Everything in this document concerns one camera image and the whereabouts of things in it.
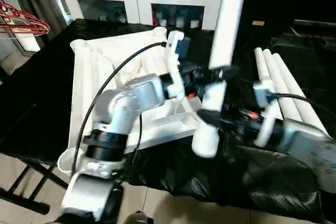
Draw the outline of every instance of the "table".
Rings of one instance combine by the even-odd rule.
[[[74,53],[69,43],[75,39],[95,39],[149,29],[152,27],[87,20],[71,23],[0,86],[0,151],[54,164],[68,143],[74,67]],[[187,34],[192,39],[187,60],[207,64],[213,32],[189,31]],[[272,51],[286,51],[281,55],[288,55],[289,60],[284,57],[286,64],[292,61],[288,67],[291,71],[297,70],[292,71],[294,76],[300,76],[303,65],[307,72],[315,69],[314,50],[302,52],[300,47],[283,46],[286,45],[284,41],[275,43],[272,39],[269,42]],[[247,50],[241,44],[236,48],[234,64],[241,67],[245,81],[229,84],[227,100],[252,108],[256,103],[249,82],[257,76],[254,58],[250,54],[240,54]],[[306,58],[304,63],[302,58],[299,63],[293,62],[291,48],[301,52]],[[313,86],[307,82],[302,87],[318,94],[318,90],[314,91],[316,84],[330,78],[329,73],[325,71],[324,79],[315,78]],[[304,78],[298,78],[300,85],[302,80]],[[333,212],[333,204],[328,202],[334,202],[334,196],[320,192],[315,175],[300,162],[283,154],[237,145],[229,135],[222,136],[222,140],[225,141],[214,159],[195,156],[190,137],[141,150],[135,165],[127,169],[127,180],[133,185],[146,185],[174,195],[190,195],[221,206],[230,204],[315,222],[322,221],[322,210],[324,214]]]

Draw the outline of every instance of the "white pvc pipe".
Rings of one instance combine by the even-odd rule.
[[[270,80],[271,76],[269,75],[267,64],[264,59],[264,54],[262,53],[262,49],[257,47],[254,49],[254,54],[256,56],[257,69],[260,81]]]
[[[273,58],[276,62],[276,65],[278,66],[278,69],[280,70],[281,76],[291,94],[296,94],[301,97],[306,97],[301,90],[300,86],[296,82],[295,78],[287,68],[286,64],[282,60],[281,56],[279,54],[273,54]],[[310,103],[294,99],[294,103],[296,107],[299,110],[300,116],[303,120],[304,123],[311,124],[321,130],[323,130],[326,134],[326,128],[324,128],[321,120],[315,113],[315,110],[313,107],[310,105]]]
[[[274,90],[276,93],[289,94],[289,90],[280,74],[280,71],[276,65],[273,55],[270,50],[265,49],[263,51],[265,61],[269,74],[273,82]],[[282,98],[279,100],[281,110],[285,118],[293,119],[302,122],[301,116],[292,98]]]
[[[231,65],[244,0],[221,0],[210,56],[209,68]],[[226,82],[209,85],[205,89],[202,107],[221,111]],[[214,157],[219,136],[217,128],[200,120],[194,133],[192,149],[201,157]]]
[[[256,56],[259,80],[264,87],[268,88],[270,92],[274,93],[273,83],[271,80],[271,76],[269,75],[269,72],[268,72],[267,64],[265,62],[262,49],[260,47],[257,47],[256,49],[254,49],[254,53]],[[276,118],[282,120],[282,114],[281,114],[279,102],[276,102],[274,104],[274,114]]]

